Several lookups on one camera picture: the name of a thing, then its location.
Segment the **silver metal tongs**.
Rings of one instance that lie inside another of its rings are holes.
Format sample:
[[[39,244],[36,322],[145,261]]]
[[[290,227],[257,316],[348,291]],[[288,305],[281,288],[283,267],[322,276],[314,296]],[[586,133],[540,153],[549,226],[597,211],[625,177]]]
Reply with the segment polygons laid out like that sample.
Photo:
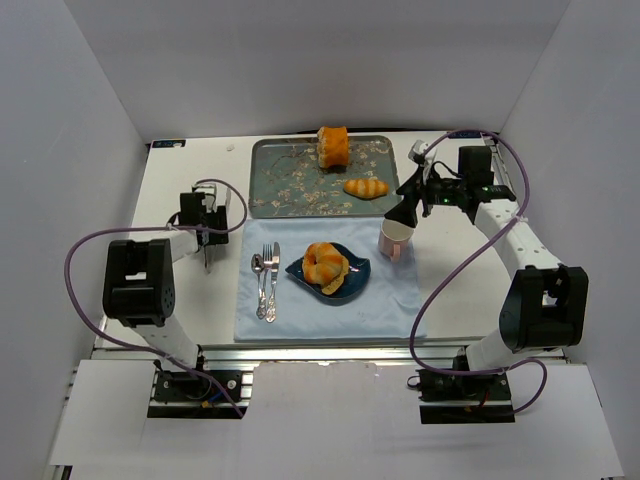
[[[231,202],[231,191],[224,186],[217,185],[217,188],[218,188],[217,206],[225,206],[227,208],[227,220],[228,220],[228,212],[229,212],[229,207]],[[216,251],[219,246],[221,245],[206,247],[204,249],[204,265],[208,273],[210,273],[213,269],[213,263],[215,260]]]

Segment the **round orange croissant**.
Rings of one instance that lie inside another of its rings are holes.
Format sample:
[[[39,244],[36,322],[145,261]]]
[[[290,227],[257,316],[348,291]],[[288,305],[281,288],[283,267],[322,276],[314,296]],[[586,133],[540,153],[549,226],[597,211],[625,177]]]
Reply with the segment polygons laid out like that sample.
[[[331,243],[317,242],[307,248],[302,268],[307,283],[326,288],[344,279],[348,261]]]

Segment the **herb bread slice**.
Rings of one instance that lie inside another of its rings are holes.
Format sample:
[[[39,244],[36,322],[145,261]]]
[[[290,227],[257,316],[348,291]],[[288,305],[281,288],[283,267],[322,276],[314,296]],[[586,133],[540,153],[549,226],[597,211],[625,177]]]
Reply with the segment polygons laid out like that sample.
[[[324,295],[333,295],[343,285],[348,274],[349,270],[343,270],[340,273],[323,270],[321,272],[321,292]]]

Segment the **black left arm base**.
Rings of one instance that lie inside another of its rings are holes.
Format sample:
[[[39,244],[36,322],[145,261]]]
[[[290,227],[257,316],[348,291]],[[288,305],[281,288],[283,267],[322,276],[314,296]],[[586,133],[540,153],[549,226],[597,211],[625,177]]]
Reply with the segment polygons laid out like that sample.
[[[207,371],[220,383],[218,387],[182,370],[166,370],[158,360],[154,366],[156,372],[147,409],[149,419],[239,420],[227,396],[242,413],[247,410],[251,380],[248,371],[228,368]]]

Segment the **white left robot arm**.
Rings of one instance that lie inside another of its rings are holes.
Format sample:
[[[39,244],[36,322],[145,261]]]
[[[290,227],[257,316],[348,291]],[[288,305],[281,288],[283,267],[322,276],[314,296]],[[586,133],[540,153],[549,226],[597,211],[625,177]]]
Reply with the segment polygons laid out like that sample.
[[[217,202],[213,191],[180,195],[178,223],[161,238],[114,240],[109,244],[102,304],[106,316],[133,330],[159,350],[165,369],[172,361],[201,371],[201,348],[185,333],[174,310],[173,264],[229,242],[230,199]]]

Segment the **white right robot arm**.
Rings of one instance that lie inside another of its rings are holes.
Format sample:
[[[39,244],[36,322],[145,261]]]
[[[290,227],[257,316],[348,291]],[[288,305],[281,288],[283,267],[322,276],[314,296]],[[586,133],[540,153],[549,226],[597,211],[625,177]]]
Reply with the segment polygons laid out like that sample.
[[[437,173],[434,147],[417,141],[409,157],[417,169],[397,189],[402,199],[386,220],[411,233],[433,207],[457,207],[486,236],[511,278],[497,329],[463,349],[462,370],[501,371],[535,353],[579,344],[588,275],[553,255],[521,216],[522,204],[511,189],[495,183],[491,149],[460,148],[451,178]]]

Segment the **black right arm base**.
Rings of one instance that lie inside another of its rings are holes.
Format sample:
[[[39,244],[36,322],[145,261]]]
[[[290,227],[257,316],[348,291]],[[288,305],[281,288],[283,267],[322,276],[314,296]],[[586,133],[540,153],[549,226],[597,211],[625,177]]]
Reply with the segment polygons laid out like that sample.
[[[424,425],[513,423],[511,390],[505,373],[444,375],[419,369],[407,379],[418,393]]]

